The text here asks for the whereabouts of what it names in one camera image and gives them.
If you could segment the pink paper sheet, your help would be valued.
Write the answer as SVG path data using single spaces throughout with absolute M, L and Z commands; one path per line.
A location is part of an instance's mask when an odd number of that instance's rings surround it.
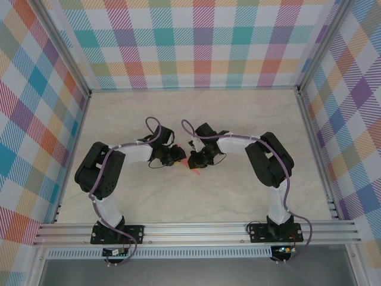
M 200 172 L 198 171 L 198 169 L 191 169 L 188 165 L 188 159 L 187 158 L 184 158 L 180 161 L 180 164 L 182 166 L 184 166 L 185 168 L 187 168 L 187 170 L 190 170 L 192 171 L 193 173 L 197 174 L 197 175 L 200 175 Z

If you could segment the small black circuit board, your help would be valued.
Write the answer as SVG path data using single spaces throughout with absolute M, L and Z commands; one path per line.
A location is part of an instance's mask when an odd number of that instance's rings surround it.
M 103 257 L 124 257 L 128 255 L 129 250 L 124 248 L 103 248 L 102 256 Z

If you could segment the grey metal panel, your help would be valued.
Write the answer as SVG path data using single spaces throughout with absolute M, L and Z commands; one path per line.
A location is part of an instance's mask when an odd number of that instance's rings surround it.
M 49 260 L 38 286 L 357 286 L 343 264 L 276 265 L 255 259 Z

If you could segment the aluminium frame rail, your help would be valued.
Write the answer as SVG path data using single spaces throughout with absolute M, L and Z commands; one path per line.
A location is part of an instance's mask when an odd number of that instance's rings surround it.
M 139 88 L 139 89 L 93 89 L 92 94 L 118 93 L 118 92 L 177 92 L 177 91 L 267 91 L 267 90 L 298 90 L 297 86 L 252 86 L 252 87 L 201 87 L 201 88 Z
M 336 195 L 333 190 L 332 182 L 328 171 L 324 165 L 323 155 L 320 150 L 320 144 L 316 134 L 314 133 L 313 124 L 308 113 L 308 110 L 305 106 L 304 98 L 301 95 L 299 90 L 295 90 L 296 103 L 301 113 L 302 121 L 306 129 L 307 137 L 310 143 L 310 148 L 314 157 L 314 161 L 317 167 L 318 175 L 325 193 L 327 200 L 328 208 L 331 214 L 332 219 L 341 220 L 342 213 L 340 208 L 337 206 Z
M 83 114 L 82 114 L 82 117 L 81 117 L 81 120 L 80 120 L 80 124 L 78 126 L 76 137 L 75 137 L 75 140 L 74 140 L 73 149 L 72 149 L 72 152 L 70 153 L 70 157 L 69 157 L 69 161 L 68 161 L 68 165 L 67 165 L 67 171 L 66 171 L 66 174 L 65 174 L 63 185 L 62 185 L 62 188 L 60 190 L 59 196 L 57 197 L 57 202 L 55 203 L 55 211 L 54 211 L 53 217 L 51 219 L 51 223 L 57 223 L 57 220 L 58 220 L 58 217 L 59 217 L 59 214 L 60 214 L 60 211 L 61 211 L 61 207 L 62 207 L 62 204 L 63 204 L 63 199 L 64 199 L 64 196 L 65 196 L 65 191 L 66 191 L 68 182 L 70 180 L 70 173 L 71 173 L 71 170 L 73 168 L 74 158 L 75 158 L 77 147 L 78 147 L 78 144 L 79 144 L 79 141 L 80 141 L 80 136 L 82 134 L 83 125 L 84 125 L 84 122 L 86 120 L 86 116 L 87 116 L 87 113 L 88 113 L 88 109 L 89 109 L 91 98 L 92 98 L 92 92 L 90 92 L 90 94 L 88 95 L 88 97 L 86 99 L 86 102 L 85 102 Z

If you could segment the aluminium mounting rail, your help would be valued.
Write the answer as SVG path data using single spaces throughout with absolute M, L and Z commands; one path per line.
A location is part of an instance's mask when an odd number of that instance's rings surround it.
M 228 246 L 250 245 L 258 231 L 246 222 L 215 223 L 144 223 L 142 245 L 153 246 Z M 307 223 L 300 223 L 305 244 L 358 244 L 361 236 L 355 222 L 351 220 L 313 221 L 313 231 Z M 43 224 L 38 230 L 35 247 L 90 246 L 93 237 L 91 223 Z

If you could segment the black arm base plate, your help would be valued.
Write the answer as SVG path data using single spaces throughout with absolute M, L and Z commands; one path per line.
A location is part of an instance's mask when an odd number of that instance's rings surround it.
M 251 243 L 300 243 L 304 241 L 299 223 L 286 226 L 268 223 L 250 223 L 246 226 Z
M 129 234 L 133 237 L 137 244 L 142 244 L 144 235 L 143 225 L 121 225 L 117 227 L 121 232 Z M 91 232 L 90 244 L 128 244 L 133 241 L 125 235 L 107 228 L 101 223 L 96 223 Z

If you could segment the aluminium frame post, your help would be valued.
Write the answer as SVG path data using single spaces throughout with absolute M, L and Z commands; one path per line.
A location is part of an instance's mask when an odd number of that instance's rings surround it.
M 298 91 L 298 96 L 301 97 L 306 87 L 313 79 L 318 66 L 322 62 L 326 52 L 331 47 L 333 40 L 339 32 L 339 29 L 343 25 L 348 13 L 350 12 L 352 6 L 356 0 L 341 0 L 336 12 L 332 16 L 332 20 L 326 27 L 325 32 L 320 37 L 321 41 L 318 43 L 316 51 L 310 60 L 309 65 L 306 67 L 305 72 L 302 75 L 301 80 L 296 85 L 296 90 Z
M 60 31 L 58 30 L 55 23 L 53 22 L 42 0 L 29 0 L 29 2 L 31 5 L 33 5 L 33 9 L 35 10 L 35 13 L 38 15 L 38 18 L 41 20 L 44 28 L 47 30 L 48 35 L 52 39 L 52 43 L 55 45 L 60 56 L 62 56 L 63 61 L 66 63 L 74 80 L 76 81 L 76 83 L 79 84 L 80 89 L 84 92 L 87 98 L 90 98 L 91 91 L 89 89 L 89 86 L 86 83 L 85 78 L 82 75 L 82 72 L 78 68 L 77 63 L 75 62 L 74 58 L 71 56 L 68 46 L 64 42 L 64 39 L 61 36 Z

